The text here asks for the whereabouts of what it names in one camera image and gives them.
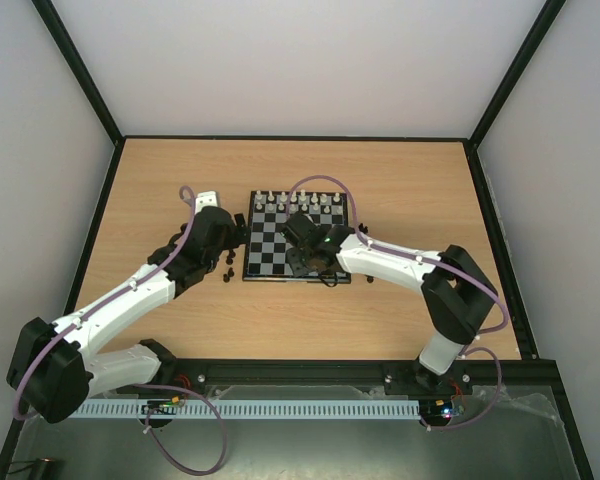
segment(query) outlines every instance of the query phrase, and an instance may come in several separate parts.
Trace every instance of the wooden tabletop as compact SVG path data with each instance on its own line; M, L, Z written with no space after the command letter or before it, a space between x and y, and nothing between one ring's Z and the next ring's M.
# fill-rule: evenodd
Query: wooden tabletop
M178 188L216 190L222 207L244 213L252 190L285 190L332 175L355 196L374 238L425 250L466 248L502 292L460 143L265 140L127 140L78 306L128 278L188 217ZM307 190L337 191L323 181ZM421 295L354 276L351 285L243 282L215 272L138 320L105 351L154 338L178 357L244 359L413 359L434 332ZM486 325L501 313L494 308ZM511 327L484 336L503 359L519 359ZM488 358L476 355L475 358Z

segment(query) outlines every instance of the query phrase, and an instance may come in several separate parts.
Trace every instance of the chessboard square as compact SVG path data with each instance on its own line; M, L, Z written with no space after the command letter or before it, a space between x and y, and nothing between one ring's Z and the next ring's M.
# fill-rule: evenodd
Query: chessboard square
M247 273L249 275L260 275L260 264L259 263L250 263L247 268Z
M273 275L273 265L270 263L260 265L260 275Z
M286 259L284 253L274 253L273 254L273 263L275 265L284 265Z
M273 255L273 254L262 254L258 252L249 252L249 263L262 263L262 255Z

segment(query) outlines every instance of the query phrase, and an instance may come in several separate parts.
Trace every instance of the black corner post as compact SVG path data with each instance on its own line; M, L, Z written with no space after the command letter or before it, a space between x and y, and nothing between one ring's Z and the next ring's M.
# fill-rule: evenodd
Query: black corner post
M484 137L487 136L487 132L491 128L491 125L493 125L498 113L500 113L507 98L509 98L509 95L522 76L524 69L527 68L533 54L540 46L540 43L549 31L553 21L558 16L558 13L560 13L565 2L566 0L547 0L545 2L536 21L533 23L531 30L529 30L524 42L522 42L520 50L518 50L513 62L511 62L507 73L502 78L496 93L493 95L487 109L482 114L482 118L478 122L473 135L471 135L471 138L469 139L471 150L477 150L484 140Z
M102 126L107 131L109 138L114 145L118 145L122 141L122 133L116 125L111 112L104 103L102 95L98 91L98 87L93 82L86 65L82 61L82 57L78 53L76 46L73 44L73 40L69 36L69 32L62 23L60 15L51 3L51 0L31 0L33 5L38 10L42 21L47 26L49 33L53 37L62 53L62 56L66 60L69 68L78 80L78 83L82 87L84 94L87 96L89 103L93 107L96 115L102 122Z

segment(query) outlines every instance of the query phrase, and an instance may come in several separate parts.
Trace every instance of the perforated white strip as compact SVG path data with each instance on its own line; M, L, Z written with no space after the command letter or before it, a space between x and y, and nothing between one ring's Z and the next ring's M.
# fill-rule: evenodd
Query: perforated white strip
M418 420L418 402L413 400L214 400L222 418L234 420L347 419ZM143 418L147 400L87 400L71 418ZM182 419L215 418L200 401L183 407L168 407L155 416Z

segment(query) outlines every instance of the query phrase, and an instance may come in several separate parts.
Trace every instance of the black frame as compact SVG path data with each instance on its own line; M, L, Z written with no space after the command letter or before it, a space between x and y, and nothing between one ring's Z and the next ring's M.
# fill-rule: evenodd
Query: black frame
M486 108L470 138L442 137L333 137L333 136L245 136L245 135L127 135L124 136L109 112L75 44L64 27L51 0L32 0L40 17L56 41L67 64L73 71L86 97L106 129L115 146L109 170L98 199L87 239L76 275L71 287L65 314L75 310L78 294L87 270L89 258L100 227L109 193L113 185L118 164L127 138L168 138L168 139L214 139L214 140L294 140L294 141L380 141L380 142L461 142L464 146L469 170L473 179L476 196L491 249L495 259L504 297L511 312L514 333L522 360L502 361L503 377L509 385L544 385L552 389L559 414L564 421L576 467L583 479L593 478L578 429L569 406L562 379L553 360L539 358L520 289L518 287L502 228L496 214L491 192L478 156L478 147L484 140L498 113L531 61L542 39L559 14L565 0L546 0L531 30L502 79L498 89ZM305 385L384 385L390 393L409 393L414 399L430 399L431 395L413 390L412 386L394 381L387 384L387 374L398 378L397 372L410 371L411 361L254 361L254 360L179 360L179 368L189 372L192 378L204 374L208 384L305 384ZM496 372L490 361L458 361L453 367L456 373L467 373L476 385L494 385ZM6 467L12 459L22 422L12 421L2 452L0 454L0 479L6 477Z

